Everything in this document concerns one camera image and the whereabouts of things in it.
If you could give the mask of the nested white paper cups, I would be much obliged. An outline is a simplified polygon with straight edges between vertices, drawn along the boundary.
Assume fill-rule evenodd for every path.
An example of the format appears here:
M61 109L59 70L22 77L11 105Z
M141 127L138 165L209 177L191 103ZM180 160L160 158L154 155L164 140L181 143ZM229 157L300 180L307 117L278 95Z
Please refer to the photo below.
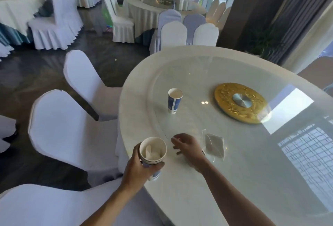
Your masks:
M139 157L144 168L164 162L167 145L159 137L149 137L139 145Z

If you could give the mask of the blue and white paper cup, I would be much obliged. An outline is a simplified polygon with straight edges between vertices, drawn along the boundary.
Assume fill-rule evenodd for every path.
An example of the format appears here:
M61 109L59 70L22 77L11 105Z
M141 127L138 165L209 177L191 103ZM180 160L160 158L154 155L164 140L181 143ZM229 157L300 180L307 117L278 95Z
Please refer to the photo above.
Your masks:
M183 97L180 89L172 88L168 91L168 112L175 114Z

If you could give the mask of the person's right forearm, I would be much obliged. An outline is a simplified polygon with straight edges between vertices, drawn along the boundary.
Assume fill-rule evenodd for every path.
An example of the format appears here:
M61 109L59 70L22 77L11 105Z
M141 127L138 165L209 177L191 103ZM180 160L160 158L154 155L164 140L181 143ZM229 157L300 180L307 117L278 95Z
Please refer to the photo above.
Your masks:
M276 226L206 158L197 166L229 226Z

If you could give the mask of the round glass turntable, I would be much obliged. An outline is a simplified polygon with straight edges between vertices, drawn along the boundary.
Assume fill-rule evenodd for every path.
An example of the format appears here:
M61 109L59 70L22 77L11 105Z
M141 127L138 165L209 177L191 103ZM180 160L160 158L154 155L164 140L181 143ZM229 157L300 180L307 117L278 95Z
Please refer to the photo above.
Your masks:
M241 61L198 56L171 61L152 86L156 122L170 139L202 131L224 139L225 158L214 164L258 207L294 217L333 215L333 97L300 77L279 76ZM272 117L246 124L222 111L214 89L238 83L261 94ZM183 97L168 112L168 91Z

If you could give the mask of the white covered chair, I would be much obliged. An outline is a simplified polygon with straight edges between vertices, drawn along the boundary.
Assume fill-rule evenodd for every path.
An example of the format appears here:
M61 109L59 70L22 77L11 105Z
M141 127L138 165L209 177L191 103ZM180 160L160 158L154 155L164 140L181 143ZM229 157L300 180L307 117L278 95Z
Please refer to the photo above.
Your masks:
M0 115L0 153L10 148L10 138L15 135L16 124L15 119Z
M194 32L192 45L216 46L219 29L212 23L200 25Z
M117 16L110 0L104 0L108 13L113 22L113 42L135 43L134 21L131 18Z
M35 100L28 135L37 152L87 172L91 187L122 175L115 154L118 120L96 121L63 90Z
M84 52L69 51L63 73L67 83L96 112L99 121L118 118L122 87L107 87Z
M52 0L52 6L52 16L28 21L36 50L68 49L84 25L77 0Z
M186 26L178 21L169 22L161 28L160 49L165 50L177 46L186 46L186 39Z
M84 191L23 184L0 194L0 226L80 226L119 187L121 178ZM164 226L156 204L141 189L114 226Z

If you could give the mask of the person's right hand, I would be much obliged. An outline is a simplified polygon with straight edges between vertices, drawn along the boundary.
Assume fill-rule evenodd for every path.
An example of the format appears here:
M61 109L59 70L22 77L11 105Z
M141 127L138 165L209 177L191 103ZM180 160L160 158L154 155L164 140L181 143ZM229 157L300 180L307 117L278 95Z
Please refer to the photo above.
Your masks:
M199 173L202 173L203 166L206 164L206 156L194 136L187 133L176 134L171 138L173 149L186 153L185 159Z

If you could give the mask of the person's left forearm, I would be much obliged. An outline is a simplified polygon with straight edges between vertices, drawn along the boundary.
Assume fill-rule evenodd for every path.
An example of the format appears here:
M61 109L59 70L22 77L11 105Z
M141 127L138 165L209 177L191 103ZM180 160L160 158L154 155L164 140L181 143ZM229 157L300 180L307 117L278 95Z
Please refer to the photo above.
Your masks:
M138 193L147 180L122 180L108 200L80 226L112 226L125 205Z

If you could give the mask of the pale blue covered chair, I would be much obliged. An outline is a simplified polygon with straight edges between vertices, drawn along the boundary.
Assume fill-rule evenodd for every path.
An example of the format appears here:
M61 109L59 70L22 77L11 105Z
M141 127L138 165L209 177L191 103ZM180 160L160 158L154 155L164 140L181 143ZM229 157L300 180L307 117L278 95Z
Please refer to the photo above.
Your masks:
M189 14L185 16L183 25L187 29L186 45L193 44L195 30L206 23L206 18L201 14Z
M157 29L155 29L153 32L151 43L149 46L149 51L151 55L156 52L159 52L161 49L160 34L162 27L165 24L173 21L182 22L181 14L178 11L170 9L163 11L159 14Z

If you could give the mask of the beige curtain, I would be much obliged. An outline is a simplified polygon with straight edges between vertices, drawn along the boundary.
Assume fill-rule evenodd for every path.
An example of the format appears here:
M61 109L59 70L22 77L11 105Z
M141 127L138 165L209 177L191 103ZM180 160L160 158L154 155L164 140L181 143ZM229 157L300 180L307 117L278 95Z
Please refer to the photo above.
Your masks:
M333 41L333 2L291 52L282 68L298 74L315 61Z

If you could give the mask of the gold round turntable hub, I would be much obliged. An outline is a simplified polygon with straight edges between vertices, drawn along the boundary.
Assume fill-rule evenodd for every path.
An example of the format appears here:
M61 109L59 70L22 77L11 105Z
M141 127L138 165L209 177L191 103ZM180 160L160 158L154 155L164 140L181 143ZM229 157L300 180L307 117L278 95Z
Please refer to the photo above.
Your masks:
M220 84L214 90L214 98L225 114L242 123L261 124L272 117L272 109L266 99L242 84Z

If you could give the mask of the round table with cream tablecloth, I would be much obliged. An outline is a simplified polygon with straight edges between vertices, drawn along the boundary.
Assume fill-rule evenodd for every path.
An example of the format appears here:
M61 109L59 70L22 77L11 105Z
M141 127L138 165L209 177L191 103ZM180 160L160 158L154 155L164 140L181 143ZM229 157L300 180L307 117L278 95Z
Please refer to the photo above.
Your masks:
M206 16L207 10L198 3L191 0L175 0L175 10L181 14L181 20L189 14L201 14ZM148 40L144 40L143 34L149 32L151 37L152 30L157 29L158 17L162 11L168 8L160 8L153 5L148 5L141 0L124 0L123 10L127 18L134 20L134 38L135 42L147 45Z

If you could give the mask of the dark grey curtain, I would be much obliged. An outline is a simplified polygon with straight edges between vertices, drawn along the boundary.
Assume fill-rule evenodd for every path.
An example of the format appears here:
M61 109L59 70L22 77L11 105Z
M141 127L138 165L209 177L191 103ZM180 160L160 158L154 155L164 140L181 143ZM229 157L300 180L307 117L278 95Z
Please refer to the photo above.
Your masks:
M278 42L271 47L267 60L282 65L329 0L286 0L273 26Z

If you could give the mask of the person's left hand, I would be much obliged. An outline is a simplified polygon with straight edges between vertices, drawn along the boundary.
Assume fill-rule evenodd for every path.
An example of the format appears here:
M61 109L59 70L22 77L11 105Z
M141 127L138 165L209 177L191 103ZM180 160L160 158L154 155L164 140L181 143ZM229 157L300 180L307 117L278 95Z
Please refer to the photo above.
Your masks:
M153 174L145 174L139 158L139 144L135 145L132 156L124 171L120 188L128 193L137 193Z

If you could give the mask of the beige covered chairs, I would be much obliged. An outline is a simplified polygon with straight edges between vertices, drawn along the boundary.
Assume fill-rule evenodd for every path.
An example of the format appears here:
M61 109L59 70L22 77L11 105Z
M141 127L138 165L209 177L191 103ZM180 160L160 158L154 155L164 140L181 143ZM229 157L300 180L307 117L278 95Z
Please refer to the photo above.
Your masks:
M221 32L225 26L230 11L231 7L227 8L225 2L214 0L206 14L206 23L214 24L219 29L219 32Z

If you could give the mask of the green potted plant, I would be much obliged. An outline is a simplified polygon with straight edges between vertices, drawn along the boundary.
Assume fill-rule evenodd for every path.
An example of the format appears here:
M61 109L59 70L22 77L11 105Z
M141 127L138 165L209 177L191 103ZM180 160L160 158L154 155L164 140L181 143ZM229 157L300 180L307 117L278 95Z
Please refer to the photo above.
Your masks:
M245 53L262 58L265 49L274 43L276 26L271 24L267 27L252 28L247 37Z

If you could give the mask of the napkin in clear plastic packet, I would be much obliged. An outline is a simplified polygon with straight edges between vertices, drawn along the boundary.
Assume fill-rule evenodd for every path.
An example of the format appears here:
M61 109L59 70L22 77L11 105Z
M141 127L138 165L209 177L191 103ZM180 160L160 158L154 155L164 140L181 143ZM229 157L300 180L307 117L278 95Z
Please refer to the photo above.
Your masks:
M218 160L224 160L225 158L225 146L224 139L220 136L208 133L206 129L202 131L203 147L202 152L206 158L211 162Z

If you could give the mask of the round table with cream-blue tablecloth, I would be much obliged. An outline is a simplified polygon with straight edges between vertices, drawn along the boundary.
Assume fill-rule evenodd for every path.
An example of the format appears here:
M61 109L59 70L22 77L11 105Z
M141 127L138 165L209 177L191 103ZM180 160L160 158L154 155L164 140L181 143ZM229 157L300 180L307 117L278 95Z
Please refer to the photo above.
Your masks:
M4 46L33 43L28 22L52 14L52 0L0 0L0 43Z

